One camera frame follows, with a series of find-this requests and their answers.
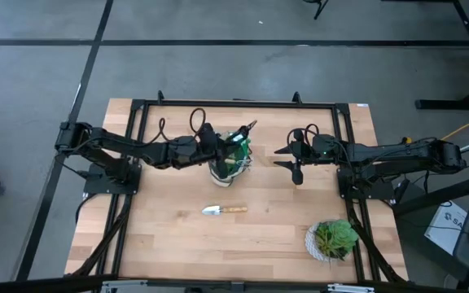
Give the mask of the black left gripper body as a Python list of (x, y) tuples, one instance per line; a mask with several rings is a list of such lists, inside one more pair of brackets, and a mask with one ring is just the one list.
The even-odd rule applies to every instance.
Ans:
[(225, 163), (218, 163), (217, 156), (226, 153), (224, 147), (217, 145), (217, 134), (210, 123), (204, 123), (193, 136), (197, 141), (196, 152), (190, 157), (178, 156), (171, 148), (171, 141), (168, 142), (167, 159), (171, 166), (176, 169), (187, 168), (192, 165), (215, 161), (221, 173), (220, 178), (225, 178), (227, 169)]

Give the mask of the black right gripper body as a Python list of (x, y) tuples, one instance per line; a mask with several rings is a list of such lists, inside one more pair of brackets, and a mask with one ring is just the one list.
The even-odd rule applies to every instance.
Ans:
[(296, 145), (297, 155), (293, 155), (296, 158), (294, 163), (297, 164), (297, 169), (291, 171), (292, 181), (294, 184), (302, 184), (304, 175), (301, 171), (303, 165), (318, 165), (318, 164), (331, 164), (335, 163), (339, 157), (339, 147), (336, 146), (334, 149), (327, 152), (316, 151), (312, 147), (313, 137), (316, 134), (310, 129), (293, 129), (293, 142), (291, 145)]

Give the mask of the transparent green plastic bottle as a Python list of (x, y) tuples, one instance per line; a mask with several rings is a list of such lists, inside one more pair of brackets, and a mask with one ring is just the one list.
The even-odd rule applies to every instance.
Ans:
[[(247, 138), (246, 140), (243, 140), (241, 146), (234, 152), (232, 153), (234, 155), (235, 160), (243, 160), (243, 159), (251, 159), (251, 151), (249, 150), (249, 144), (251, 142), (250, 138)], [(244, 170), (245, 168), (237, 168), (237, 167), (229, 167), (228, 166), (228, 172), (229, 174), (236, 173), (240, 170)]]

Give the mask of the beige green gardening bag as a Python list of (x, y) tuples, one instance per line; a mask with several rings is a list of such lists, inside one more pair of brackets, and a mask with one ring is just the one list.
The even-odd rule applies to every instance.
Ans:
[(236, 173), (229, 174), (228, 166), (226, 164), (227, 175), (225, 178), (220, 178), (221, 173), (215, 161), (210, 161), (208, 163), (208, 167), (209, 167), (209, 172), (211, 173), (213, 182), (221, 187), (229, 187), (237, 176), (241, 175), (244, 171), (249, 169), (249, 167), (246, 167), (244, 170), (240, 170)]

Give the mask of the wooden handled metal trowel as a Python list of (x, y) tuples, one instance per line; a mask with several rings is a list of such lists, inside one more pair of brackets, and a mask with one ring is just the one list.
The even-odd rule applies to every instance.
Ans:
[(222, 213), (238, 213), (247, 211), (247, 207), (221, 207), (219, 205), (215, 205), (204, 208), (202, 213), (207, 216), (219, 216)]

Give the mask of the succulent in white pot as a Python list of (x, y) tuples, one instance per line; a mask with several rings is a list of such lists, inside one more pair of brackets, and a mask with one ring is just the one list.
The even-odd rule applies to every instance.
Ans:
[(305, 248), (316, 260), (344, 260), (357, 246), (358, 234), (346, 220), (318, 222), (305, 233)]

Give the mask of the black chair base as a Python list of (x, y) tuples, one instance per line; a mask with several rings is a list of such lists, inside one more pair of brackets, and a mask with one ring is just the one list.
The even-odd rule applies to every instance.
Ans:
[(321, 15), (323, 9), (325, 8), (325, 6), (327, 5), (327, 3), (330, 1), (330, 0), (302, 0), (303, 2), (306, 2), (308, 4), (317, 4), (318, 5), (318, 8), (315, 12), (315, 15), (313, 17), (314, 20), (317, 20), (318, 17)]

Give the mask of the white cardboard box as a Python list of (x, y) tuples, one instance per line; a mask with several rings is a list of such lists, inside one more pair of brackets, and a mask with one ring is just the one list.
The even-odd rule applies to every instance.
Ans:
[(424, 236), (451, 256), (461, 234), (467, 212), (454, 202), (439, 206)]

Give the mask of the black table frame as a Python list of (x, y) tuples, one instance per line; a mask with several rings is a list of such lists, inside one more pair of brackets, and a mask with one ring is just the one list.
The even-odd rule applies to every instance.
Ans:
[[(368, 146), (377, 143), (365, 104), (162, 100), (114, 98), (103, 127), (137, 139), (153, 138), (159, 119), (170, 137), (186, 135), (206, 120), (216, 131), (257, 120), (250, 139), (252, 164), (229, 187), (213, 183), (206, 166), (183, 170), (144, 167), (125, 231), (111, 243), (100, 269), (122, 278), (205, 281), (355, 282), (384, 280), (364, 247), (345, 260), (314, 259), (305, 248), (307, 229), (344, 219), (333, 165), (303, 168), (297, 186), (274, 164), (274, 152), (296, 127), (315, 124), (322, 133)], [(207, 216), (208, 206), (247, 207), (247, 212)]]

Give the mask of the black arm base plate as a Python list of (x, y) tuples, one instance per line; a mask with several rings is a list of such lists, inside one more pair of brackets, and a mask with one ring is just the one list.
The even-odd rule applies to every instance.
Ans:
[(385, 181), (374, 174), (359, 173), (348, 167), (336, 171), (340, 196), (344, 199), (381, 199), (394, 198), (394, 189), (390, 181)]
[(103, 168), (91, 164), (83, 192), (87, 194), (134, 195), (138, 193), (142, 166), (131, 164), (126, 181), (111, 179)]

